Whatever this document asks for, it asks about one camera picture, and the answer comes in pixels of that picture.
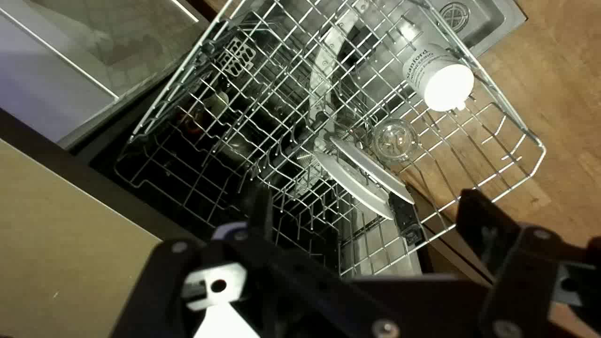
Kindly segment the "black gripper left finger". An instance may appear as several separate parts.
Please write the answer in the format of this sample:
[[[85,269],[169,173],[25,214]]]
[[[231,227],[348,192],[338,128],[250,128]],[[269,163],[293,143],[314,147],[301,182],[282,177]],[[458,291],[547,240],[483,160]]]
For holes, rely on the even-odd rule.
[[[269,188],[257,188],[248,227],[254,237],[269,240],[272,237],[272,194]]]

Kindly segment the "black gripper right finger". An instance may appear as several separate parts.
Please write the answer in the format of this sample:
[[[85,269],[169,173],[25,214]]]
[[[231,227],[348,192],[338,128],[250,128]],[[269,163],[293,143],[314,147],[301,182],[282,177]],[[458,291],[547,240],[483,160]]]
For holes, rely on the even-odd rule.
[[[490,274],[502,269],[520,233],[520,225],[479,190],[460,192],[456,229]]]

